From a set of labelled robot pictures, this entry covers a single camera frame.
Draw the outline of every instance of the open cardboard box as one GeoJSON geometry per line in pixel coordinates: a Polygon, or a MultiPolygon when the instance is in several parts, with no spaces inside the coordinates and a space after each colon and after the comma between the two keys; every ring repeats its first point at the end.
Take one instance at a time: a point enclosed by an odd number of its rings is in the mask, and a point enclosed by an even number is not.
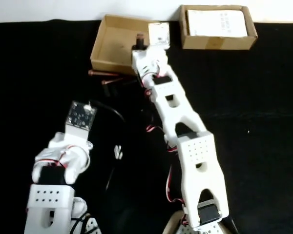
{"type": "Polygon", "coordinates": [[[249,50],[257,40],[257,32],[251,19],[249,9],[239,5],[182,5],[180,13],[181,42],[183,49],[203,50],[249,50]],[[244,14],[247,37],[208,37],[190,36],[187,10],[239,10],[244,14]]]}
{"type": "Polygon", "coordinates": [[[149,45],[149,23],[154,21],[105,15],[90,56],[92,68],[135,75],[131,68],[131,47],[136,44],[137,33],[143,33],[145,45],[149,45]]]}

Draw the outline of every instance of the black fabric surface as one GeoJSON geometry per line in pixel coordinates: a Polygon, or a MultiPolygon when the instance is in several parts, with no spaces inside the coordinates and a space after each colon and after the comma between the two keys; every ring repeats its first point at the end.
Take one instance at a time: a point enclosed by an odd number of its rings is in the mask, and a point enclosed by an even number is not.
{"type": "MultiPolygon", "coordinates": [[[[12,159],[20,191],[13,215],[20,217],[26,206],[35,155],[63,131],[71,101],[94,98],[117,108],[127,124],[105,110],[97,114],[91,166],[80,175],[76,193],[103,234],[160,234],[181,207],[165,197],[171,163],[173,194],[180,192],[178,160],[165,153],[159,131],[144,131],[144,99],[137,86],[104,98],[100,78],[87,76],[99,24],[0,24],[0,101],[9,108],[2,134],[22,158],[12,159]],[[113,147],[121,140],[124,157],[105,192],[115,164],[113,147]]],[[[215,135],[230,213],[240,232],[293,234],[293,24],[255,26],[259,39],[250,51],[199,51],[181,49],[173,22],[168,59],[215,135]]],[[[20,231],[24,224],[25,213],[20,231]]]]}

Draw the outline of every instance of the robotic arm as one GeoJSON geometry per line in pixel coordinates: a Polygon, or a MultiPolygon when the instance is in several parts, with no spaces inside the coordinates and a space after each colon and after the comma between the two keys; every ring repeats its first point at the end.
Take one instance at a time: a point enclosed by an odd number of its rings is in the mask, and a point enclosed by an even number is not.
{"type": "Polygon", "coordinates": [[[229,208],[213,134],[192,109],[182,85],[167,63],[164,49],[156,45],[144,46],[143,36],[138,35],[136,45],[132,47],[132,68],[158,111],[165,142],[178,151],[183,211],[189,226],[200,233],[207,233],[212,226],[218,228],[218,222],[229,215],[229,208]],[[185,124],[191,131],[177,135],[177,123],[185,124]],[[209,190],[213,198],[201,202],[203,190],[209,190]]]}
{"type": "Polygon", "coordinates": [[[65,134],[56,133],[48,148],[35,157],[27,204],[25,234],[101,234],[87,204],[71,187],[89,164],[88,141],[97,109],[73,102],[65,134]]]}

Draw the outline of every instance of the white backdrop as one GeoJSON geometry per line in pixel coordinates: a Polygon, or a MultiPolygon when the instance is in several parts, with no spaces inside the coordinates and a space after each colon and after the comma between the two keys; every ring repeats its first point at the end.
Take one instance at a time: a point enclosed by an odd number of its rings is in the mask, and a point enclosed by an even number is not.
{"type": "Polygon", "coordinates": [[[0,22],[100,20],[106,13],[177,20],[181,4],[238,4],[255,22],[293,22],[293,0],[0,0],[0,22]]]}

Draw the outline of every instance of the paper document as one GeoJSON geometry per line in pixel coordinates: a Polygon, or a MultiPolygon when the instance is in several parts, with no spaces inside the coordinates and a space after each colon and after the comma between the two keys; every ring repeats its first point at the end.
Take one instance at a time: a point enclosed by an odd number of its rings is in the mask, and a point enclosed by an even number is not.
{"type": "Polygon", "coordinates": [[[148,34],[150,45],[161,46],[165,50],[169,49],[169,23],[149,23],[148,34]]]}
{"type": "Polygon", "coordinates": [[[244,14],[238,10],[188,10],[190,36],[246,37],[244,14]]]}

